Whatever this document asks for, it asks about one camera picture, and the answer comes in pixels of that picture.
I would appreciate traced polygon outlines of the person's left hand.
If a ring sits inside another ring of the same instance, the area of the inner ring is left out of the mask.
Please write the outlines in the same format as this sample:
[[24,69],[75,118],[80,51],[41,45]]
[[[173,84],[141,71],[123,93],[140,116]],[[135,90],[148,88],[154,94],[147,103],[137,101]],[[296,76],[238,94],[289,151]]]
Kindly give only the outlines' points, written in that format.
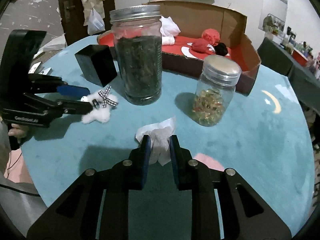
[[10,124],[8,127],[8,136],[15,137],[17,139],[25,138],[28,135],[29,127],[18,125],[18,124]]

